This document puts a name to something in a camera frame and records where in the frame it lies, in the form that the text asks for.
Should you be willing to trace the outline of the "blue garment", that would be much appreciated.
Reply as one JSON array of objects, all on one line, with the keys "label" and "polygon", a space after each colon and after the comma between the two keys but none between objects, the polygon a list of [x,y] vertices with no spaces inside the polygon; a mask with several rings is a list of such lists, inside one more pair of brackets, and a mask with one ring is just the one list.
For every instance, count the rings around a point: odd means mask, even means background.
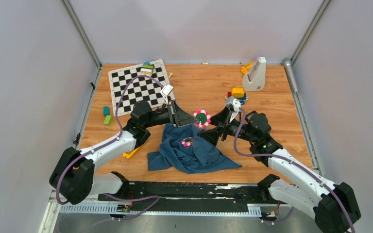
[{"label": "blue garment", "polygon": [[[147,154],[148,170],[174,167],[187,174],[196,174],[242,167],[201,138],[200,132],[195,125],[175,128],[170,123],[166,124],[159,150]],[[181,145],[181,140],[187,137],[194,138],[191,147]]]}]

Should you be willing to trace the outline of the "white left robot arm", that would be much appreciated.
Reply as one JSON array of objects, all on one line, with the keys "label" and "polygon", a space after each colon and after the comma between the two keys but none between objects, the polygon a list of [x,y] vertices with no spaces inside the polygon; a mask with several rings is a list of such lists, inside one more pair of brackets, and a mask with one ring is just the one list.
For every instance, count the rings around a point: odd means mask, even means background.
[{"label": "white left robot arm", "polygon": [[179,128],[198,122],[175,100],[156,110],[152,110],[145,100],[137,102],[126,126],[116,135],[88,148],[69,147],[63,151],[49,178],[57,202],[78,204],[87,196],[104,193],[125,200],[129,196],[128,185],[118,175],[96,175],[96,170],[117,156],[142,146],[151,135],[149,127],[170,124]]}]

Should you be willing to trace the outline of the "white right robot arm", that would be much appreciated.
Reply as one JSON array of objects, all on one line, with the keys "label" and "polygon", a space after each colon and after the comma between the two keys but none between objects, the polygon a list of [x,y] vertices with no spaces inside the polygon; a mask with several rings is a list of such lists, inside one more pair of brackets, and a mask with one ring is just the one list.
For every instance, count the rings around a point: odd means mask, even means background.
[{"label": "white right robot arm", "polygon": [[201,133],[213,145],[218,140],[233,136],[250,143],[249,157],[255,158],[287,177],[292,183],[270,174],[259,182],[258,196],[263,202],[282,201],[314,219],[323,233],[354,233],[354,223],[361,212],[353,188],[345,183],[335,183],[299,162],[270,135],[271,126],[264,113],[246,114],[242,108],[241,120],[235,112],[225,107],[211,118],[214,128]]}]

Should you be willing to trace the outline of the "pink white flower brooch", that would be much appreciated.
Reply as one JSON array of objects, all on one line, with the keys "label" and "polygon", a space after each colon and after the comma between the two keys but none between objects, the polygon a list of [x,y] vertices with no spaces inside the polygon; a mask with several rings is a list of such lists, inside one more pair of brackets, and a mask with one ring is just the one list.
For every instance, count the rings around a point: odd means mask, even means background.
[{"label": "pink white flower brooch", "polygon": [[211,115],[204,109],[197,109],[193,115],[199,120],[195,124],[198,129],[203,129],[211,123]]}]

